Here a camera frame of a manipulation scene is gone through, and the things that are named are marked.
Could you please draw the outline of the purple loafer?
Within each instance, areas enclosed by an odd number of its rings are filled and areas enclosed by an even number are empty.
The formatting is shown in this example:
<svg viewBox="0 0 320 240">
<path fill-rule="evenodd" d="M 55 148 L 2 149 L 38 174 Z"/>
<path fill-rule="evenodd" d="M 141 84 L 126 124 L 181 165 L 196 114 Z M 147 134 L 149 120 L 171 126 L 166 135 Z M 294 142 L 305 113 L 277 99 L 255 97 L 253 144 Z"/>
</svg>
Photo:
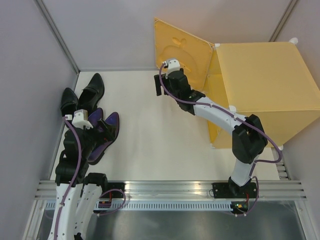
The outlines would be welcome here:
<svg viewBox="0 0 320 240">
<path fill-rule="evenodd" d="M 98 125 L 98 121 L 104 118 L 104 111 L 101 107 L 98 107 L 94 112 L 88 117 L 88 121 L 93 127 Z"/>
<path fill-rule="evenodd" d="M 89 122 L 98 127 L 98 131 L 101 133 L 103 129 L 99 126 L 98 121 L 102 120 L 104 112 L 102 108 L 97 108 L 89 117 Z M 97 165 L 105 154 L 105 151 L 110 147 L 117 139 L 120 131 L 120 115 L 118 112 L 112 112 L 104 122 L 108 125 L 111 137 L 104 137 L 103 140 L 96 144 L 95 149 L 92 151 L 88 158 L 89 165 Z"/>
</svg>

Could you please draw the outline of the yellow cabinet door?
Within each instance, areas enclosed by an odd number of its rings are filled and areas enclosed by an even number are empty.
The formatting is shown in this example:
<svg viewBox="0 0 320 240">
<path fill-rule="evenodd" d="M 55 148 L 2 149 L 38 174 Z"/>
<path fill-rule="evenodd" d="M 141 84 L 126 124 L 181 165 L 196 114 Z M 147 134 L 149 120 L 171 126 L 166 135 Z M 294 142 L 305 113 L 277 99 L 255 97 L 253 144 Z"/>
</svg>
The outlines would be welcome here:
<svg viewBox="0 0 320 240">
<path fill-rule="evenodd" d="M 214 52 L 213 43 L 155 18 L 154 48 L 158 68 L 165 60 L 175 58 L 191 87 L 203 90 Z"/>
</svg>

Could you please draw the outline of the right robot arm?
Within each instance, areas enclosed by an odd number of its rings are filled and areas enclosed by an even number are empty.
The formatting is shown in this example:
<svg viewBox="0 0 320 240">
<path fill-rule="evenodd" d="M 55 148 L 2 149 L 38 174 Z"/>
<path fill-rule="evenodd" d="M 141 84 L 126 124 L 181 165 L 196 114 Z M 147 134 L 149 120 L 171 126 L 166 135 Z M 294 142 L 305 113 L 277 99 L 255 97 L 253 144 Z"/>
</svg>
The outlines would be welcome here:
<svg viewBox="0 0 320 240">
<path fill-rule="evenodd" d="M 259 117 L 233 113 L 214 103 L 191 88 L 181 68 L 168 75 L 154 75 L 154 82 L 157 96 L 164 94 L 174 98 L 183 111 L 206 119 L 230 134 L 235 166 L 228 179 L 228 192 L 235 198 L 241 197 L 251 182 L 254 162 L 268 143 Z"/>
</svg>

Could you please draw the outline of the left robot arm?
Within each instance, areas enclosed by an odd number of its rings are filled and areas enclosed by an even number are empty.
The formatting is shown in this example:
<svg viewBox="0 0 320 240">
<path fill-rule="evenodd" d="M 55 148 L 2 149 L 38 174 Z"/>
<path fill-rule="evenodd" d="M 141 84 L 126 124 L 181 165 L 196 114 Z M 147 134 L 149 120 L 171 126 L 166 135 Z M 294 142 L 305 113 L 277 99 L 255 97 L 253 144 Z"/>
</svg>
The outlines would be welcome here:
<svg viewBox="0 0 320 240">
<path fill-rule="evenodd" d="M 56 205 L 48 239 L 84 240 L 96 202 L 109 193 L 106 174 L 87 170 L 117 139 L 120 118 L 113 112 L 107 119 L 90 119 L 89 128 L 63 121 L 67 131 L 55 169 Z"/>
</svg>

